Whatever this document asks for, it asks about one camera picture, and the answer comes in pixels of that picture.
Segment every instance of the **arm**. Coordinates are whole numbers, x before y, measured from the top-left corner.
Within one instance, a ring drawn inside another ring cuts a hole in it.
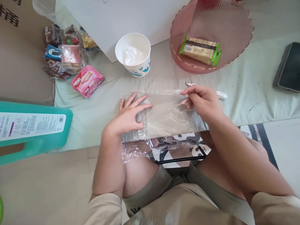
[[[108,123],[102,132],[102,140],[93,181],[93,194],[90,201],[98,195],[114,193],[120,199],[123,195],[125,167],[122,162],[122,134],[140,130],[143,123],[137,123],[135,116],[140,111],[152,107],[150,104],[139,105],[146,95],[134,100],[134,93],[124,104],[122,99],[118,115]]]
[[[216,149],[236,185],[251,203],[258,192],[271,195],[295,195],[279,171],[257,151],[242,132],[225,116],[215,90],[194,85],[188,94],[196,112],[208,124]]]

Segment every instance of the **beige shorts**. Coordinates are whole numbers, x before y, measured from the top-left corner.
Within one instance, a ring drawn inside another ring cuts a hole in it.
[[[199,185],[219,209],[228,212],[246,224],[254,224],[252,209],[248,202],[225,191],[216,185],[212,180],[200,173],[192,164],[185,176],[171,176],[165,168],[160,165],[155,175],[135,195],[124,198],[128,216],[137,213],[141,208],[155,201],[163,193],[181,183],[194,183]]]

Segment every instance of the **person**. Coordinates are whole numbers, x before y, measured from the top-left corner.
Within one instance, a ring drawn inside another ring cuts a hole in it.
[[[263,146],[225,116],[216,91],[194,85],[181,95],[209,126],[200,133],[212,149],[208,156],[190,164],[186,176],[171,177],[146,157],[124,164],[121,136],[142,129],[135,116],[152,105],[139,105],[146,95],[122,99],[102,132],[83,224],[121,224],[122,199],[130,216],[126,224],[299,224],[300,200]]]

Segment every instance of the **left hand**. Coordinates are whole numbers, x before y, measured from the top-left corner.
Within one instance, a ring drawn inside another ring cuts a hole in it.
[[[118,115],[105,127],[107,132],[120,135],[132,130],[141,130],[144,128],[143,122],[137,123],[135,121],[135,116],[144,109],[152,107],[152,105],[139,105],[139,103],[147,98],[147,95],[144,95],[133,102],[136,95],[136,93],[133,93],[126,103],[124,98],[121,99]]]

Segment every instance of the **black tablet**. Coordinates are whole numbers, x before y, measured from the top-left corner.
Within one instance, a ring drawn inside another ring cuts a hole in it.
[[[273,86],[300,93],[300,43],[286,47]]]

